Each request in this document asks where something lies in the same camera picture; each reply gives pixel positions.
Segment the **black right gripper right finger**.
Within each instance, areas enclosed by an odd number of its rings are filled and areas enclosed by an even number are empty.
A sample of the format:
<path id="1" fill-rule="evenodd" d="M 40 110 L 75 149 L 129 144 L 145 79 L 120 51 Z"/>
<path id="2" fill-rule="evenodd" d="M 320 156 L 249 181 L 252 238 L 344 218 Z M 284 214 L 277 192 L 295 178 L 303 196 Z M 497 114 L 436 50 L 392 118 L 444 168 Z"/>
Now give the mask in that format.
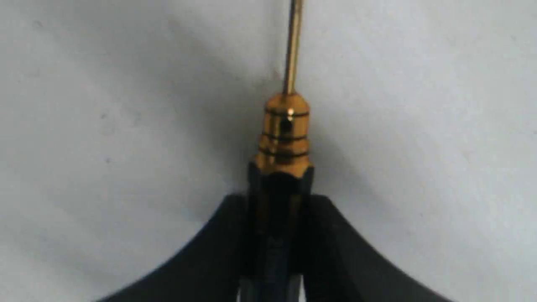
<path id="1" fill-rule="evenodd" d="M 302 205 L 308 302 L 446 302 L 375 250 L 324 195 Z"/>

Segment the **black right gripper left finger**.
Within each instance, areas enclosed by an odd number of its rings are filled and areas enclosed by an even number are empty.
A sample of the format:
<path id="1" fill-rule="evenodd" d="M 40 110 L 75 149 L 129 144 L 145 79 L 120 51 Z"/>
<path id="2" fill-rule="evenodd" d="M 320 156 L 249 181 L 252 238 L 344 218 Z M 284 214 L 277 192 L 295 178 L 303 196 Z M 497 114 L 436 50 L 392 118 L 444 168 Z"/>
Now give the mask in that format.
<path id="1" fill-rule="evenodd" d="M 102 302 L 235 302 L 243 260 L 247 199 L 227 195 L 199 233 L 145 277 Z"/>

